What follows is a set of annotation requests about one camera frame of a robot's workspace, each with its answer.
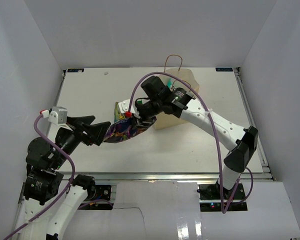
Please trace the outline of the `left blue table label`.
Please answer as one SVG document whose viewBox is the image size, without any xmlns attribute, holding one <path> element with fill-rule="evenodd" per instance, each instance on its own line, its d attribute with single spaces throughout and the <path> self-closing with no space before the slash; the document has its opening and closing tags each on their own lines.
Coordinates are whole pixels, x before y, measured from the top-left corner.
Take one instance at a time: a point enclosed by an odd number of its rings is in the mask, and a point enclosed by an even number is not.
<svg viewBox="0 0 300 240">
<path fill-rule="evenodd" d="M 68 68 L 67 72 L 68 73 L 83 73 L 84 72 L 84 68 Z"/>
</svg>

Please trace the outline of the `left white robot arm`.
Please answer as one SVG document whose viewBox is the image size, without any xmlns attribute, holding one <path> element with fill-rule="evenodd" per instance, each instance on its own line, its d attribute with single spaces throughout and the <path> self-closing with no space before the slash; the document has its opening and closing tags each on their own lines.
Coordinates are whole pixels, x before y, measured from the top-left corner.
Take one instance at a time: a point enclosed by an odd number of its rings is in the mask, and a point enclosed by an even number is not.
<svg viewBox="0 0 300 240">
<path fill-rule="evenodd" d="M 27 178 L 25 198 L 25 227 L 22 240 L 60 240 L 84 199 L 95 196 L 93 177 L 75 174 L 75 164 L 70 155 L 80 145 L 99 146 L 111 123 L 94 124 L 95 117 L 68 117 L 66 128 L 59 128 L 55 141 L 51 141 L 38 129 L 39 135 L 27 148 Z"/>
</svg>

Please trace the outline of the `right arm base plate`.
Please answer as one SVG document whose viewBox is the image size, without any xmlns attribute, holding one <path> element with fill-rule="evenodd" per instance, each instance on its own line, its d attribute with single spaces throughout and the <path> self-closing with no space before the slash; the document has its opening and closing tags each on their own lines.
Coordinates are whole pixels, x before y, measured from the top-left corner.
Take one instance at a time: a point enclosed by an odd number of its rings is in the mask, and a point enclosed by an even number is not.
<svg viewBox="0 0 300 240">
<path fill-rule="evenodd" d="M 202 213 L 221 212 L 220 191 L 216 184 L 199 184 L 197 189 L 199 195 L 199 206 Z M 246 212 L 247 203 L 243 201 L 246 197 L 243 185 L 240 183 L 234 194 L 228 212 Z"/>
</svg>

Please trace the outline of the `dark blue candy bag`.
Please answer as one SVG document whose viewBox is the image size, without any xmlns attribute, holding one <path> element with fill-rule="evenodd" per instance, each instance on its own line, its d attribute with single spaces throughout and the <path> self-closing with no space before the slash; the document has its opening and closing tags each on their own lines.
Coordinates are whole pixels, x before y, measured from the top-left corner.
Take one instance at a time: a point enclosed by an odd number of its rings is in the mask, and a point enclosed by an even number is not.
<svg viewBox="0 0 300 240">
<path fill-rule="evenodd" d="M 147 131 L 149 128 L 136 128 L 136 118 L 132 116 L 113 123 L 104 136 L 103 142 L 116 144 L 127 141 Z"/>
</svg>

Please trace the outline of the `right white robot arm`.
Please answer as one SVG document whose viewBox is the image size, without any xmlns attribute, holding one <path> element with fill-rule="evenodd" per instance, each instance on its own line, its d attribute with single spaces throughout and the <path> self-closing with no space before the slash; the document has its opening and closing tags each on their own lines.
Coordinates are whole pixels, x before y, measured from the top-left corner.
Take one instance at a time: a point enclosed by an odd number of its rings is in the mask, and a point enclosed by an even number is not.
<svg viewBox="0 0 300 240">
<path fill-rule="evenodd" d="M 147 101 L 135 103 L 135 108 L 142 120 L 164 113 L 189 122 L 213 136 L 218 146 L 223 145 L 228 150 L 215 187 L 216 195 L 226 200 L 233 195 L 237 180 L 257 149 L 258 130 L 254 126 L 236 125 L 208 109 L 197 93 L 189 91 L 189 87 L 186 84 L 171 90 L 158 76 L 150 76 L 141 83 Z"/>
</svg>

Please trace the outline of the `white front cover sheet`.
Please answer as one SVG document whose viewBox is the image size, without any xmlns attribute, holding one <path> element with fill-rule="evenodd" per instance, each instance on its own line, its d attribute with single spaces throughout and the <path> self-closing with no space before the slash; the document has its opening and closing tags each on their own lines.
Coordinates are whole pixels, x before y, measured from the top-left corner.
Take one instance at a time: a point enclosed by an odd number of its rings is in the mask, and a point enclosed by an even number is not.
<svg viewBox="0 0 300 240">
<path fill-rule="evenodd" d="M 281 182 L 244 183 L 246 211 L 201 212 L 193 182 L 121 182 L 113 210 L 79 210 L 65 240 L 291 240 L 300 229 Z"/>
</svg>

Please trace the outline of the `teal Fox's candy bag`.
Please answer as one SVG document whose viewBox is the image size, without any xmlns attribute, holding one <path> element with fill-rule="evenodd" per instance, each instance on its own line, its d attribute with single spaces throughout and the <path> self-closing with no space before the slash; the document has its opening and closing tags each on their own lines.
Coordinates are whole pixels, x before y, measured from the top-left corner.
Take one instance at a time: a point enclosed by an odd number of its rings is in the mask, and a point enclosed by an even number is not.
<svg viewBox="0 0 300 240">
<path fill-rule="evenodd" d="M 166 85 L 170 88 L 172 86 L 172 84 L 173 84 L 173 81 L 171 78 L 169 78 Z"/>
</svg>

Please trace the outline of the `aluminium front rail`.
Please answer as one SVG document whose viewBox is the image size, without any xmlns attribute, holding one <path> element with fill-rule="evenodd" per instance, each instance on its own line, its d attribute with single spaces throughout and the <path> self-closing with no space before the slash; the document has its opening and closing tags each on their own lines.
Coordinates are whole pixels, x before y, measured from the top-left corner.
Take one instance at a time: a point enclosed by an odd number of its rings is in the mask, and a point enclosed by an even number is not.
<svg viewBox="0 0 300 240">
<path fill-rule="evenodd" d="M 217 180 L 219 178 L 219 174 L 212 173 L 212 174 L 197 174 L 197 173 L 107 173 L 107 172 L 95 172 L 95 173 L 76 173 L 83 174 L 87 176 L 93 176 L 96 180 L 157 180 L 157 181 L 165 181 L 165 180 L 172 180 L 172 181 L 208 181 L 208 180 Z M 271 180 L 272 175 L 270 172 L 263 172 L 263 173 L 253 173 L 254 180 Z M 249 173 L 242 173 L 241 174 L 242 180 L 249 180 L 250 174 Z"/>
</svg>

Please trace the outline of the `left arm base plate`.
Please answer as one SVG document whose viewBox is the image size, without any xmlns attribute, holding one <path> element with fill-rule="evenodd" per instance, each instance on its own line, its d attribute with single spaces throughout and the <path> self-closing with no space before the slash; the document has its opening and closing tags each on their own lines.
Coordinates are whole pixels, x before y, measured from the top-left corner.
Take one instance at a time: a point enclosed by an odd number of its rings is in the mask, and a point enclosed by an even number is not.
<svg viewBox="0 0 300 240">
<path fill-rule="evenodd" d="M 79 210 L 112 210 L 113 203 L 111 203 L 111 185 L 97 185 L 92 188 L 88 197 L 80 205 Z"/>
</svg>

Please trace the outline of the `blue table label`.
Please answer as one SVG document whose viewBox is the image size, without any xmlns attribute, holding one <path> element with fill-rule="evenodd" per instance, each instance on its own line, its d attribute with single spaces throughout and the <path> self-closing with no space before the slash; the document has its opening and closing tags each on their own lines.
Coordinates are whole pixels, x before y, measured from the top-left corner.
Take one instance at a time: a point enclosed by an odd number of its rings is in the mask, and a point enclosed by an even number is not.
<svg viewBox="0 0 300 240">
<path fill-rule="evenodd" d="M 84 72 L 84 68 L 68 68 L 67 72 L 68 73 L 83 73 Z"/>
<path fill-rule="evenodd" d="M 216 67 L 215 70 L 217 72 L 233 72 L 233 68 L 231 67 Z"/>
</svg>

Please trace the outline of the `green yellow Fox's candy bag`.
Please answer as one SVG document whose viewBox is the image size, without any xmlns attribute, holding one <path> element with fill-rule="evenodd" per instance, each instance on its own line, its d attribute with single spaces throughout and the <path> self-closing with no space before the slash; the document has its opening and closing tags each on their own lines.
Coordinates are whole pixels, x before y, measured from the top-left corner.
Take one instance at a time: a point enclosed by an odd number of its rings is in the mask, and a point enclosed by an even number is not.
<svg viewBox="0 0 300 240">
<path fill-rule="evenodd" d="M 114 107 L 114 122 L 121 121 L 123 119 L 130 118 L 131 116 L 127 114 L 130 101 L 124 100 L 121 102 L 116 102 Z"/>
</svg>

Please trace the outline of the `right blue table label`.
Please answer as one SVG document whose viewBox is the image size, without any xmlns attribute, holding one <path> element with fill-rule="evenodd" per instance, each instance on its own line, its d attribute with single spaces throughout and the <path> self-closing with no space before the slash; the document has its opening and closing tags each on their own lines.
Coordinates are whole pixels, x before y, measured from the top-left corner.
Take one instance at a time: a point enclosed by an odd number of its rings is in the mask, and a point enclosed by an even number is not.
<svg viewBox="0 0 300 240">
<path fill-rule="evenodd" d="M 231 67 L 216 67 L 215 70 L 217 72 L 233 72 L 233 68 Z"/>
</svg>

